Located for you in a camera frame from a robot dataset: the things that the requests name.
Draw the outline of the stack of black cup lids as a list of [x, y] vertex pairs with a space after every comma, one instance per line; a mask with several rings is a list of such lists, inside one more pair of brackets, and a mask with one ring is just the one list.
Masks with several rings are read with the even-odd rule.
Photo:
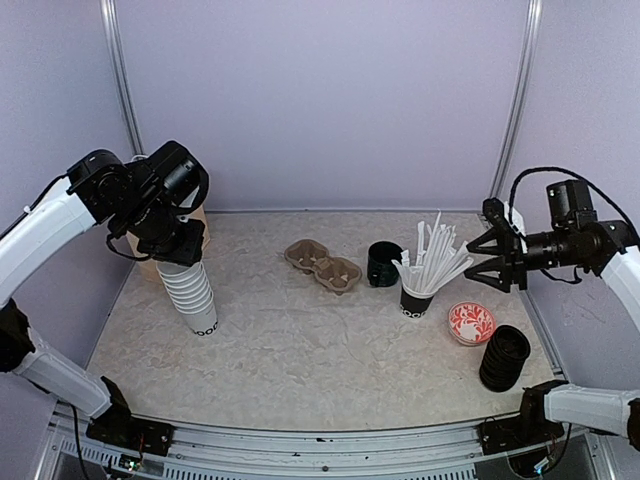
[[500, 325], [489, 339], [479, 368], [482, 384], [493, 392], [512, 388], [531, 354], [528, 338], [511, 325]]

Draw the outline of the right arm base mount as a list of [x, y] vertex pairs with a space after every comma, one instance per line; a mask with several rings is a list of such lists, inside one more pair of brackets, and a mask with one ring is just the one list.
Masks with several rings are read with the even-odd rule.
[[484, 455], [497, 454], [561, 438], [561, 423], [546, 419], [544, 396], [566, 380], [551, 380], [527, 387], [521, 397], [519, 412], [512, 417], [485, 419], [477, 428]]

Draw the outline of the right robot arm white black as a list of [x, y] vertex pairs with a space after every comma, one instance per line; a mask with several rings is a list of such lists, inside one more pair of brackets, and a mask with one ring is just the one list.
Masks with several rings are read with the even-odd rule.
[[[547, 275], [552, 268], [571, 266], [601, 278], [637, 321], [639, 234], [629, 216], [599, 220], [591, 199], [598, 187], [566, 170], [567, 180], [546, 188], [551, 231], [528, 234], [513, 216], [517, 188], [534, 172], [526, 169], [513, 180], [507, 201], [484, 201], [482, 212], [491, 227], [467, 249], [486, 259], [467, 268], [465, 278], [510, 292], [513, 286], [526, 289], [531, 271]], [[483, 453], [490, 455], [560, 438], [566, 433], [565, 424], [617, 435], [637, 448], [639, 393], [551, 380], [524, 389], [517, 415], [483, 422], [477, 431]]]

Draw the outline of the stack of white paper cups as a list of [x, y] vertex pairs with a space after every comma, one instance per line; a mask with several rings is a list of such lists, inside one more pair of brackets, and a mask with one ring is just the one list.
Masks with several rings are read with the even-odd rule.
[[214, 292], [202, 261], [191, 266], [157, 262], [156, 270], [175, 309], [200, 337], [219, 327]]

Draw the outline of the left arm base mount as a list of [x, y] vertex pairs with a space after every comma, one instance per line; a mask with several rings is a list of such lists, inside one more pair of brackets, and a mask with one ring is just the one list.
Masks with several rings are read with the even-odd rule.
[[105, 444], [166, 457], [175, 427], [169, 423], [133, 416], [119, 387], [105, 376], [110, 394], [105, 413], [89, 421], [86, 436]]

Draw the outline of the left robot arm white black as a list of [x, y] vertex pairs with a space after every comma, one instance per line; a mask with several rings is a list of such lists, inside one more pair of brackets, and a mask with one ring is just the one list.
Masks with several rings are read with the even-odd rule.
[[13, 295], [56, 252], [105, 224], [106, 240], [137, 237], [141, 260], [190, 267], [202, 258], [204, 224], [191, 218], [209, 175], [181, 144], [168, 141], [129, 163], [95, 150], [56, 177], [1, 235], [1, 370], [19, 375], [82, 411], [121, 445], [140, 424], [118, 386], [52, 348], [30, 326]]

